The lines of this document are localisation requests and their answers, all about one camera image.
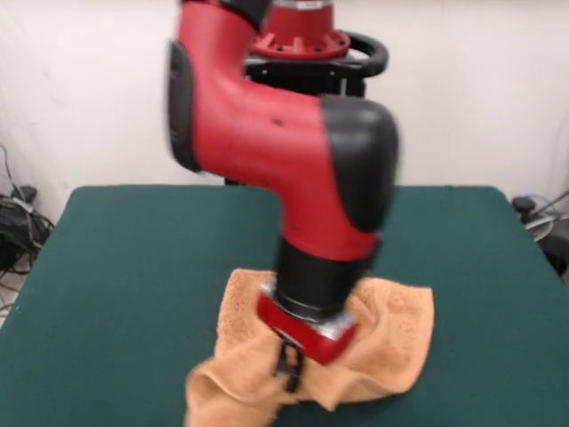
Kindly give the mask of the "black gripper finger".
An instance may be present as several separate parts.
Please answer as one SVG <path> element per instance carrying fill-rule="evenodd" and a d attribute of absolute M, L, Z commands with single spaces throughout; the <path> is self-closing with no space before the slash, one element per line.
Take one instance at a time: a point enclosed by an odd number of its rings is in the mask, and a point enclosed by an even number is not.
<path fill-rule="evenodd" d="M 281 340 L 280 348 L 278 351 L 276 366 L 274 369 L 274 376 L 280 374 L 286 374 L 289 372 L 289 362 L 287 356 L 287 349 L 289 348 L 289 342 L 285 339 Z"/>
<path fill-rule="evenodd" d="M 305 355 L 294 346 L 289 346 L 285 350 L 286 369 L 288 374 L 285 390 L 288 393 L 295 393 L 301 385 L 301 377 L 305 365 Z"/>

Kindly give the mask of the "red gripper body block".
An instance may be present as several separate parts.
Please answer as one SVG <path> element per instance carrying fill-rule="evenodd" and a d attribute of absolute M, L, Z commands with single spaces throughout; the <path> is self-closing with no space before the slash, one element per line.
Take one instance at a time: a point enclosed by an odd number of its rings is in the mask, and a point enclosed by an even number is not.
<path fill-rule="evenodd" d="M 276 303 L 274 279 L 268 279 L 260 286 L 257 316 L 285 341 L 321 365 L 328 365 L 339 358 L 352 343 L 357 331 L 357 323 L 347 311 L 324 323 L 309 322 L 285 312 Z"/>

